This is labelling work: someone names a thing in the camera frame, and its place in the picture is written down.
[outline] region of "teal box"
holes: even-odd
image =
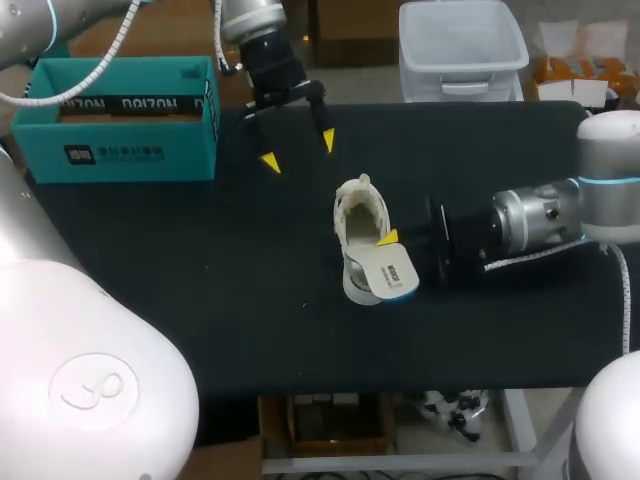
[[[29,97],[74,87],[99,61],[40,60]],[[209,57],[116,58],[64,105],[20,109],[12,130],[38,183],[197,181],[213,179],[219,119]]]

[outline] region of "white cable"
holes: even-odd
[[[622,354],[628,355],[631,351],[631,277],[629,266],[620,247],[617,245],[603,245],[603,248],[610,248],[618,259],[620,265],[620,275],[622,277]]]
[[[580,240],[576,240],[575,242],[566,243],[558,247],[550,248],[549,250],[544,250],[543,252],[532,253],[530,255],[524,255],[522,257],[508,258],[506,260],[498,260],[497,262],[493,262],[493,263],[489,263],[488,265],[485,265],[484,271],[490,272],[491,270],[496,270],[498,268],[508,267],[509,265],[515,265],[516,263],[538,260],[540,258],[548,257],[549,255],[555,255],[556,253],[564,252],[565,250],[569,250],[570,248],[577,247],[587,242],[588,240],[581,238]]]
[[[498,260],[497,262],[485,265],[484,271],[490,272],[492,270],[508,267],[517,263],[538,260],[540,258],[548,257],[549,255],[554,255],[556,253],[569,250],[570,248],[577,247],[588,242],[589,240],[583,237],[580,240],[576,240],[575,242],[560,245],[543,252],[532,253],[531,255],[524,255],[522,257],[509,258],[507,260]],[[620,247],[618,247],[617,245],[602,245],[601,248],[605,253],[607,251],[607,248],[611,249],[611,251],[616,256],[616,259],[618,260],[618,264],[620,266],[620,276],[622,279],[622,354],[627,355],[631,351],[631,277],[629,275],[629,266],[627,265],[627,260],[624,258],[622,250],[620,250]]]
[[[218,67],[220,70],[226,69],[228,71],[229,64],[227,63],[227,58],[224,56],[222,40],[220,38],[220,30],[222,28],[222,0],[216,0],[214,7],[213,42],[216,48],[216,57],[218,57]]]
[[[131,0],[131,5],[129,6],[129,10],[122,20],[122,25],[120,26],[120,30],[116,35],[115,40],[111,44],[109,51],[107,51],[104,58],[100,61],[98,66],[89,74],[87,77],[82,80],[75,87],[67,90],[66,92],[60,93],[53,97],[49,98],[15,98],[9,95],[5,95],[0,92],[0,102],[8,103],[9,105],[14,105],[16,107],[28,107],[28,108],[36,108],[36,107],[48,107],[51,105],[59,105],[61,103],[66,102],[67,100],[72,99],[73,97],[81,94],[87,88],[89,88],[100,76],[104,73],[106,68],[109,66],[113,58],[118,54],[120,47],[122,46],[122,42],[124,42],[127,33],[129,33],[129,28],[131,27],[131,22],[138,13],[138,8],[140,8],[141,0]]]

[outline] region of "cable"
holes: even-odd
[[[498,260],[497,262],[485,265],[484,271],[490,272],[492,270],[508,267],[517,263],[538,260],[540,258],[548,257],[549,255],[554,255],[556,253],[569,250],[570,248],[577,247],[588,242],[589,240],[587,240],[585,237],[582,237],[580,240],[576,240],[575,242],[560,245],[559,247],[551,248],[543,252],[532,253],[531,255],[524,255],[522,257],[509,258],[507,260]],[[620,250],[620,247],[618,247],[617,245],[603,244],[600,246],[600,248],[605,254],[607,249],[610,249],[616,256],[616,259],[618,260],[618,264],[620,266],[620,276],[622,280],[622,354],[628,355],[631,351],[631,277],[629,275],[629,266],[627,265],[627,260],[624,258],[622,250]]]
[[[396,480],[395,478],[393,478],[391,475],[389,475],[386,472],[383,472],[382,470],[376,470],[376,473],[378,475],[382,475],[383,477],[385,477],[387,480]]]
[[[467,478],[467,479],[490,478],[492,480],[505,480],[504,477],[501,477],[500,475],[494,475],[492,473],[463,473],[460,475],[446,475],[444,477],[435,477],[435,478],[432,478],[431,480],[458,480],[463,478]]]
[[[604,250],[609,248],[620,265],[620,275],[622,277],[622,354],[628,355],[631,351],[631,277],[629,266],[624,258],[624,253],[617,245],[603,245]]]
[[[560,245],[558,247],[550,248],[549,250],[544,250],[542,252],[532,253],[530,255],[523,255],[522,257],[508,258],[506,260],[498,260],[497,262],[489,263],[484,266],[485,272],[490,272],[492,270],[497,270],[498,268],[508,267],[510,265],[515,265],[516,263],[530,262],[532,260],[539,260],[544,257],[548,257],[550,255],[555,255],[556,253],[564,252],[565,250],[569,250],[570,248],[577,247],[587,243],[589,240],[584,237],[580,240],[576,240],[575,242],[566,243],[564,245]]]
[[[376,470],[376,473],[378,475],[382,475],[387,480],[398,480],[403,476],[403,475],[400,475],[394,478],[388,473],[383,472],[382,470]],[[424,473],[422,473],[422,475],[424,476],[425,480],[462,480],[462,479],[478,479],[478,478],[486,478],[486,479],[492,479],[492,480],[505,480],[504,477],[501,477],[500,475],[494,475],[493,473],[460,473],[455,475],[445,475],[443,477],[429,477]]]
[[[52,105],[59,105],[61,103],[66,102],[67,100],[72,99],[73,97],[81,94],[87,88],[89,88],[98,78],[102,76],[104,71],[107,69],[111,61],[118,54],[124,39],[129,33],[129,28],[131,28],[131,23],[138,13],[138,9],[140,8],[141,0],[131,0],[131,5],[129,6],[129,10],[127,14],[124,16],[122,20],[122,25],[120,26],[120,30],[116,35],[116,38],[113,40],[111,47],[102,58],[98,66],[89,74],[87,77],[82,80],[78,85],[73,88],[70,88],[66,92],[60,93],[58,95],[54,95],[49,98],[15,98],[4,93],[0,92],[0,101],[4,103],[8,103],[9,105],[14,105],[16,107],[27,107],[27,108],[36,108],[36,107],[47,107]]]
[[[227,57],[222,50],[222,39],[220,38],[220,30],[222,28],[222,0],[216,0],[214,4],[213,16],[215,17],[213,24],[213,43],[215,44],[216,57],[218,57],[218,67],[222,73],[230,71]]]

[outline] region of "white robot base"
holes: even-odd
[[[0,478],[174,480],[199,413],[180,352],[70,266],[7,266],[0,292]]]

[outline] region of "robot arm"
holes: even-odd
[[[110,15],[131,0],[0,0],[0,69],[37,57]]]

